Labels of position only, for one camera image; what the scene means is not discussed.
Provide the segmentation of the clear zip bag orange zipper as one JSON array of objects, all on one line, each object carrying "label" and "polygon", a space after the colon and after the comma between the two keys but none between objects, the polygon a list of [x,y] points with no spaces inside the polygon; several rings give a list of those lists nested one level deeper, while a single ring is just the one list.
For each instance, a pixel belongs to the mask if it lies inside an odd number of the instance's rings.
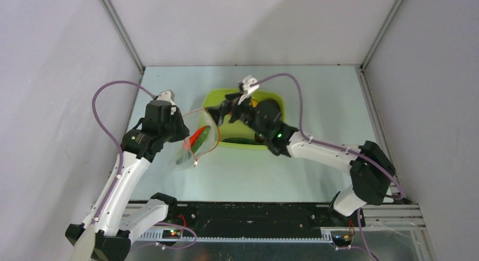
[{"label": "clear zip bag orange zipper", "polygon": [[170,164],[174,171],[195,168],[201,157],[215,150],[220,142],[220,129],[205,108],[190,111],[182,118],[190,134],[173,146]]}]

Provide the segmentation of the orange carrot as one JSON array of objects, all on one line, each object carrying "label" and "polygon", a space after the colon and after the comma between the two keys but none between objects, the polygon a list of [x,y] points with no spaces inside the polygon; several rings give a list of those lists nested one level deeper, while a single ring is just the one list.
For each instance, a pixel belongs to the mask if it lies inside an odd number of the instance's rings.
[{"label": "orange carrot", "polygon": [[183,143],[183,146],[182,148],[184,150],[188,150],[189,148],[191,148],[197,141],[197,139],[199,138],[200,134],[206,129],[207,127],[206,126],[203,126],[203,127],[200,127],[199,129],[197,129],[195,131],[195,133],[193,135],[191,135],[189,137],[189,139],[187,141],[185,141]]}]

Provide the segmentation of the long green cucumber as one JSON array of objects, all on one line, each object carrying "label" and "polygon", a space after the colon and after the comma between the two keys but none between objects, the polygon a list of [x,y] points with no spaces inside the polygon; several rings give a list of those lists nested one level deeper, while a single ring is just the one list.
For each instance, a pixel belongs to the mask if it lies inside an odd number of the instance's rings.
[{"label": "long green cucumber", "polygon": [[200,134],[199,138],[197,139],[196,143],[189,148],[188,150],[184,150],[181,148],[178,158],[176,160],[177,165],[181,165],[186,163],[191,158],[197,157],[197,152],[199,151],[200,147],[204,144],[207,140],[211,127],[209,125],[205,125],[207,128]]}]

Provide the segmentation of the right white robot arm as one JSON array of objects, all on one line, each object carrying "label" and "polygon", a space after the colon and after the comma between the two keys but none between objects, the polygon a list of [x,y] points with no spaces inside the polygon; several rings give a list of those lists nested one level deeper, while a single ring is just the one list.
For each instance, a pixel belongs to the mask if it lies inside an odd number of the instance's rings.
[{"label": "right white robot arm", "polygon": [[336,226],[345,225],[351,215],[365,205],[381,205],[388,197],[395,168],[379,145],[372,141],[355,145],[334,145],[304,136],[296,127],[283,121],[280,107],[271,99],[252,106],[224,100],[206,107],[216,125],[240,121],[258,136],[274,155],[312,160],[350,176],[351,185],[335,195],[328,217]]}]

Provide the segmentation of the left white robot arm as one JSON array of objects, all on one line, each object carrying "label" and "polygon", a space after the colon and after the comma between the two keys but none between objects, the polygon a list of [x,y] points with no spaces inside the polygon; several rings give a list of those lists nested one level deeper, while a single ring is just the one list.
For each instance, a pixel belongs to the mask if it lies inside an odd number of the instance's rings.
[{"label": "left white robot arm", "polygon": [[178,219],[177,199],[156,193],[138,211],[123,219],[123,213],[142,175],[167,142],[189,136],[181,111],[170,99],[152,100],[140,119],[140,129],[127,132],[120,144],[114,169],[92,211],[81,224],[70,224],[66,238],[73,245],[71,260],[125,260],[132,244],[161,221],[172,225]]}]

